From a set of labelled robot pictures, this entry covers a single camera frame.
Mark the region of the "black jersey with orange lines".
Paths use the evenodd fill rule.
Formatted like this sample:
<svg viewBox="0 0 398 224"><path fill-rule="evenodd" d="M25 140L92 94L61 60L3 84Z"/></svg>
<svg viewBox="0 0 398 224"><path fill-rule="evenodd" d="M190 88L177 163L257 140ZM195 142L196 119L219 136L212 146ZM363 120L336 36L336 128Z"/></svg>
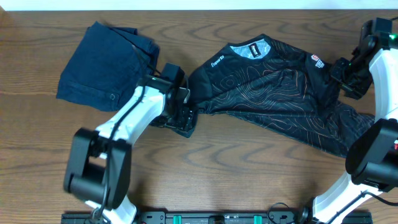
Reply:
<svg viewBox="0 0 398 224"><path fill-rule="evenodd" d="M228 114L345 157L374 116L339 100L330 64L261 34L227 44L188 79L194 114Z"/></svg>

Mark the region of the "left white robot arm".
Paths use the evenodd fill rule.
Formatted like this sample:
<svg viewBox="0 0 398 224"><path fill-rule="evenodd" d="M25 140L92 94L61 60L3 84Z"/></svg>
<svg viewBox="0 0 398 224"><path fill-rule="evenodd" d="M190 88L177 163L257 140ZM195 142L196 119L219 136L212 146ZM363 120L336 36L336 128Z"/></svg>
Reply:
<svg viewBox="0 0 398 224"><path fill-rule="evenodd" d="M134 144L148 126L188 133L193 111L185 72L168 63L158 77L144 75L131 99L94 130L81 128L72 139L63 188L84 201L91 213L65 213L62 223L134 223L136 206L127 196Z"/></svg>

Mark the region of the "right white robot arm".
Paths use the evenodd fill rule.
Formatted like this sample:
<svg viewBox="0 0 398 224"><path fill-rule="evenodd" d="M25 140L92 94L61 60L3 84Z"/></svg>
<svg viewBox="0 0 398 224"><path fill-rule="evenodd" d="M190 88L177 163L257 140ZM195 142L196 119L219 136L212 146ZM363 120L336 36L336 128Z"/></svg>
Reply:
<svg viewBox="0 0 398 224"><path fill-rule="evenodd" d="M352 59L335 62L330 76L349 97L361 98L374 85L374 124L349 149L343 175L309 201L297 223L371 223L368 213L354 210L370 198L397 187L397 34L392 19L375 18L361 28Z"/></svg>

